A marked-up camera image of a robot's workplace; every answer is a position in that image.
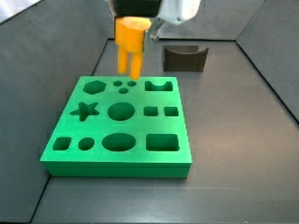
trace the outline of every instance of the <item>orange block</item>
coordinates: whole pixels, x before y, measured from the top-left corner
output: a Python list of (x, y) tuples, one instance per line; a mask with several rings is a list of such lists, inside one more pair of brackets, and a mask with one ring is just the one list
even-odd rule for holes
[(130, 78), (137, 80), (144, 57), (144, 35), (150, 27), (150, 20), (142, 17), (116, 19), (117, 72), (126, 73), (128, 54), (132, 53)]

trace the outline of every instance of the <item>green foam block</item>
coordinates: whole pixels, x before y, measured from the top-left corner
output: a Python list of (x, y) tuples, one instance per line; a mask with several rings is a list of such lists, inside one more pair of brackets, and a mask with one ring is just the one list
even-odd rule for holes
[(81, 77), (41, 155), (53, 176), (185, 178), (177, 80)]

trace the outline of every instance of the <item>star-shaped hole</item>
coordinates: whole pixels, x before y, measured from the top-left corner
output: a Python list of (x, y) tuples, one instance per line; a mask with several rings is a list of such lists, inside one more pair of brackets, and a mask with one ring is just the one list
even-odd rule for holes
[(84, 102), (78, 103), (78, 109), (73, 110), (69, 114), (71, 116), (78, 116), (78, 120), (84, 122), (89, 116), (97, 116), (98, 112), (96, 111), (97, 102), (90, 103), (89, 105)]

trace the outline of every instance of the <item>small circular hole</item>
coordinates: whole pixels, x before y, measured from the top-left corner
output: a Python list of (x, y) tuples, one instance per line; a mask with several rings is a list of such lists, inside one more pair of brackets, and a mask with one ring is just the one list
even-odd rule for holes
[(121, 95), (126, 94), (128, 92), (128, 89), (126, 88), (120, 88), (118, 91), (117, 91)]
[(136, 85), (136, 82), (130, 80), (130, 81), (126, 83), (126, 85), (128, 85), (129, 87), (133, 87), (133, 86)]
[(106, 115), (112, 120), (121, 122), (129, 119), (134, 112), (136, 109), (132, 104), (126, 102), (118, 102), (108, 108)]
[(109, 151), (128, 151), (136, 146), (136, 139), (125, 133), (116, 133), (104, 137), (101, 145)]
[(88, 151), (94, 145), (94, 140), (90, 137), (85, 137), (78, 141), (78, 148), (82, 151)]
[(116, 81), (113, 82), (113, 85), (114, 85), (116, 87), (120, 87), (120, 86), (122, 85), (122, 81), (116, 80)]

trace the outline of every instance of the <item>dark floor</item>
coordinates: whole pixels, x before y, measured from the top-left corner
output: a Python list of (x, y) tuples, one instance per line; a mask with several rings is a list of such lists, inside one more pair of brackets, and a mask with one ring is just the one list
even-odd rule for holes
[[(164, 73), (162, 45), (209, 47), (204, 73)], [(112, 41), (96, 75), (116, 75)], [(174, 76), (189, 177), (50, 178), (33, 222), (299, 222), (299, 127), (233, 42), (160, 41), (144, 76)]]

